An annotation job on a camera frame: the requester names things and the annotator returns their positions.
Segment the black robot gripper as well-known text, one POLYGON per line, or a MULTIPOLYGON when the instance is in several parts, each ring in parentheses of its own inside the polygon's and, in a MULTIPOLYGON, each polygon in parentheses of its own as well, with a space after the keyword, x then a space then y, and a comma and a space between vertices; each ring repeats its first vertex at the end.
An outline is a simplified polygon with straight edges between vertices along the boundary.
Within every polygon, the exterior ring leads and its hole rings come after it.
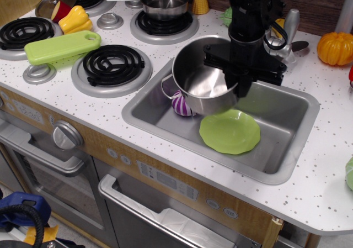
POLYGON ((264 48, 265 35, 253 41, 231 37, 229 42, 206 44, 204 64, 222 70, 227 89, 247 96, 253 81, 281 85, 287 67, 264 48))

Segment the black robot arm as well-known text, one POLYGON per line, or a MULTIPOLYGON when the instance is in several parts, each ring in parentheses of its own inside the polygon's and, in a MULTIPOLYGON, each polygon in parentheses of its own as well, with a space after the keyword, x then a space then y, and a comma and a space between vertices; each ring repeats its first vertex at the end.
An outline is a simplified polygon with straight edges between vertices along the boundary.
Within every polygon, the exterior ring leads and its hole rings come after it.
POLYGON ((282 16, 282 0, 229 0, 232 21, 228 27, 230 41, 204 46, 205 65, 220 68, 227 87, 238 98, 247 95, 254 81, 281 85, 287 66, 270 55, 265 47, 273 46, 265 33, 275 28, 287 40, 287 33, 275 21, 282 16))

